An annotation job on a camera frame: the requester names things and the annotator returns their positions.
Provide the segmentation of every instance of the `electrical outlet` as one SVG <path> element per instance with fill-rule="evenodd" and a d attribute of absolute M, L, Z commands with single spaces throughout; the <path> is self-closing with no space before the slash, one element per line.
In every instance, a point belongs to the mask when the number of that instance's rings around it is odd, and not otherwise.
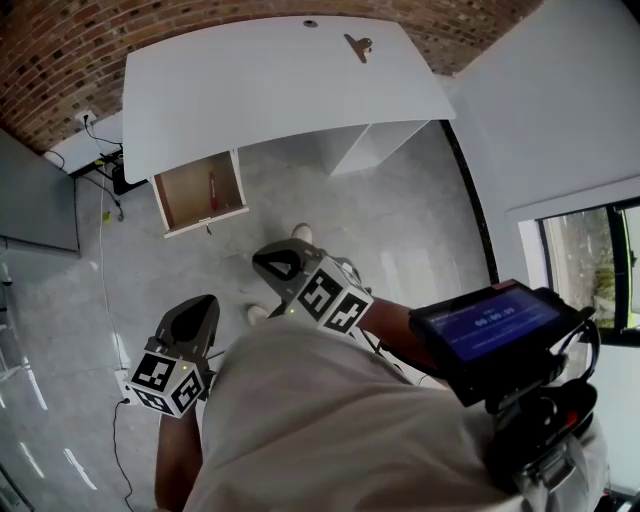
<path fill-rule="evenodd" d="M 87 124 L 91 125 L 96 122 L 96 115 L 91 112 L 91 110 L 83 110 L 82 112 L 78 112 L 76 114 L 76 120 L 84 126 L 84 116 L 87 116 Z"/>
<path fill-rule="evenodd" d="M 140 403 L 138 395 L 135 394 L 131 386 L 129 386 L 129 383 L 126 382 L 129 370 L 116 370 L 114 373 L 116 375 L 116 380 L 118 381 L 118 386 L 120 387 L 120 392 L 122 393 L 122 398 L 129 399 L 129 403 L 127 405 L 138 405 Z"/>

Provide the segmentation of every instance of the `black camera rig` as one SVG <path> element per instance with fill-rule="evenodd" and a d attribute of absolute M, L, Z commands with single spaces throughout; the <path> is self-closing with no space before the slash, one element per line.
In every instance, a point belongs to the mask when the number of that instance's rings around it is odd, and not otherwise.
<path fill-rule="evenodd" d="M 571 436 L 593 418 L 596 390 L 587 383 L 600 350 L 594 310 L 577 311 L 546 288 L 508 281 L 411 311 L 411 331 L 465 406 L 485 401 L 496 433 L 485 457 L 496 484 L 522 490 L 523 482 L 555 490 L 575 471 Z M 588 342 L 584 373 L 550 385 L 563 372 L 574 337 Z"/>

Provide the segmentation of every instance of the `floor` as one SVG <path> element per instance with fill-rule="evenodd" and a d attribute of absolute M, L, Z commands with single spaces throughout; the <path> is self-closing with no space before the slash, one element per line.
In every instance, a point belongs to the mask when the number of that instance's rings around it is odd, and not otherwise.
<path fill-rule="evenodd" d="M 203 293 L 220 300 L 216 344 L 228 346 L 248 329 L 245 304 L 278 303 L 251 269 L 252 253 L 298 222 L 311 224 L 318 246 L 349 257 L 384 298 L 418 306 L 489 284 L 471 205 L 438 123 L 373 171 L 328 178 L 311 156 L 304 137 L 242 149 L 251 211 L 212 224 L 211 235 L 197 229 L 165 240 L 151 186 L 123 196 L 124 222 L 114 218 L 102 231 L 118 340 L 101 282 L 100 190 L 78 181 L 82 258 L 42 282 L 11 287 L 28 363 L 0 383 L 0 463 L 36 510 L 126 510 L 112 440 L 116 349 L 125 362 L 135 357 L 166 310 Z M 154 505 L 157 425 L 153 411 L 120 407 L 118 451 L 140 511 Z"/>

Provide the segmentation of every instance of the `person's foot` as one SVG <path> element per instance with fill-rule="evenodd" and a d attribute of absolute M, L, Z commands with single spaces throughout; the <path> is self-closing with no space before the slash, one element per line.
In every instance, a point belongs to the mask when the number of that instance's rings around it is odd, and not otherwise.
<path fill-rule="evenodd" d="M 293 228 L 291 238 L 299 238 L 300 240 L 303 240 L 308 244 L 313 244 L 311 226 L 309 226 L 309 224 L 305 224 L 304 222 L 298 224 L 295 228 Z"/>
<path fill-rule="evenodd" d="M 251 327 L 264 322 L 267 318 L 269 318 L 269 313 L 257 304 L 251 304 L 247 308 L 247 321 Z"/>

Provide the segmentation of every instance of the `red brick wall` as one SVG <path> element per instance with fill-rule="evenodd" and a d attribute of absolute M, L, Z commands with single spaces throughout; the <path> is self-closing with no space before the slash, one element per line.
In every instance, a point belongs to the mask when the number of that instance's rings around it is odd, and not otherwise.
<path fill-rule="evenodd" d="M 332 14 L 398 21 L 435 73 L 464 68 L 542 0 L 0 0 L 0 125 L 36 151 L 73 118 L 122 108 L 128 52 L 255 18 Z"/>

